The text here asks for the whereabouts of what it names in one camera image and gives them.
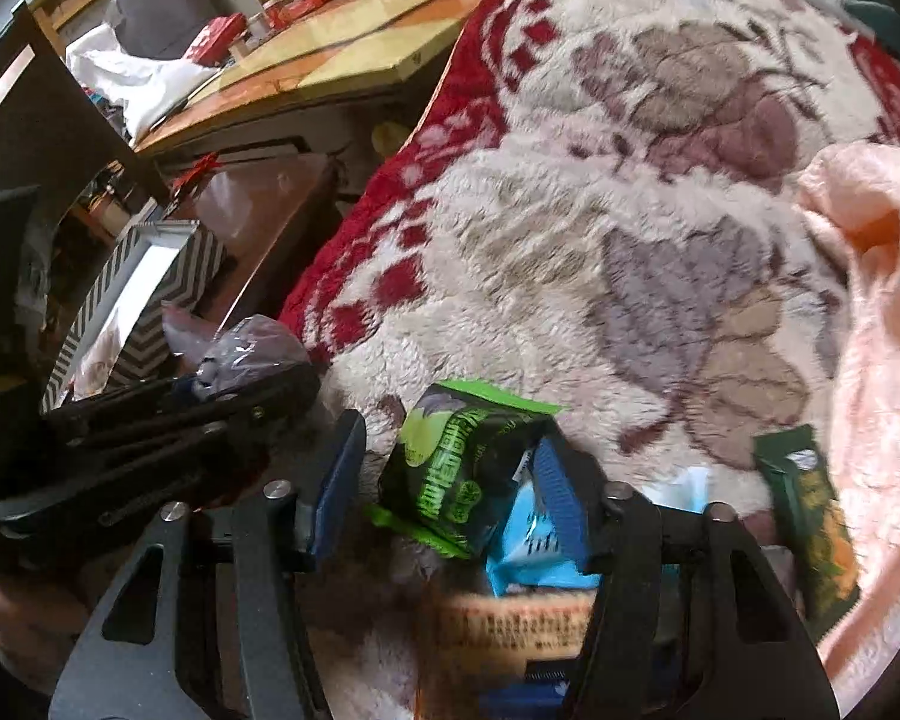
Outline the purple plastic snack bag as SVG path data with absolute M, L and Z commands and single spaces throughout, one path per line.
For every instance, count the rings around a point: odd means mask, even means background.
M 172 355 L 192 371 L 190 388 L 207 400 L 308 362 L 304 345 L 271 317 L 253 314 L 217 330 L 175 305 L 162 305 L 162 330 Z

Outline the light blue snack packet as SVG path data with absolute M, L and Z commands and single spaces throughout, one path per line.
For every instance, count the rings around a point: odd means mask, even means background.
M 644 484 L 640 494 L 655 505 L 702 514 L 710 499 L 710 470 L 690 466 L 676 476 Z M 486 575 L 500 598 L 530 589 L 594 590 L 596 575 L 585 575 L 559 546 L 556 528 L 530 473 L 521 475 L 504 527 L 487 550 Z

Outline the green black snack packet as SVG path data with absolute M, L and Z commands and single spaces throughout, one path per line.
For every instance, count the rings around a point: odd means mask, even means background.
M 404 418 L 370 522 L 476 559 L 509 516 L 523 466 L 559 415 L 481 380 L 432 383 Z

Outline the chevron pattern storage box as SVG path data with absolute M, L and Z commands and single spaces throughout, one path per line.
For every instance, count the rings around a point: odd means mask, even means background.
M 193 310 L 225 256 L 199 221 L 128 227 L 64 337 L 40 410 L 153 376 L 170 356 L 162 309 Z

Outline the dark green snack packet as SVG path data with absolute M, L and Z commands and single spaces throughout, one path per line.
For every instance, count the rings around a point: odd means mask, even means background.
M 752 441 L 775 525 L 795 557 L 809 637 L 819 644 L 860 600 L 860 567 L 829 463 L 809 424 Z

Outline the orange snack box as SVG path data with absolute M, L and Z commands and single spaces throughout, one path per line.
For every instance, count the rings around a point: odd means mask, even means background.
M 596 593 L 432 592 L 418 626 L 418 718 L 479 718 L 478 695 L 554 674 L 582 650 Z

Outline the dark wooden bench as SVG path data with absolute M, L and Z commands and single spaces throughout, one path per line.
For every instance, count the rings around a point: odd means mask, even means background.
M 224 260 L 194 308 L 215 327 L 251 314 L 278 317 L 313 257 L 338 231 L 338 165 L 324 154 L 224 164 L 172 213 L 196 220 Z

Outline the dark wooden chair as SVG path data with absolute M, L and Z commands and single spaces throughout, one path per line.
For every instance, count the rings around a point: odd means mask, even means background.
M 169 188 L 94 106 L 25 4 L 0 34 L 0 245 L 43 257 L 69 208 L 109 164 L 149 199 Z

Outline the red gift box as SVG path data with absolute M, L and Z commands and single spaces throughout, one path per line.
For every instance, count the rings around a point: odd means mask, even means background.
M 247 18 L 243 13 L 217 16 L 194 36 L 183 57 L 203 67 L 219 65 L 229 55 L 230 46 L 244 36 L 245 29 Z

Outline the pink quilted blanket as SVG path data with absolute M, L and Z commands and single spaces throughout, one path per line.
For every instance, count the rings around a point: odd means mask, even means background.
M 821 645 L 839 709 L 850 713 L 900 649 L 900 146 L 828 146 L 798 185 L 806 226 L 847 270 L 850 289 L 827 458 L 862 598 Z

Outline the wooden tea table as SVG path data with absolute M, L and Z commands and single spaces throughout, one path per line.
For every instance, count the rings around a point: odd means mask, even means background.
M 224 68 L 137 144 L 167 154 L 231 125 L 401 86 L 455 44 L 481 0 L 333 0 Z

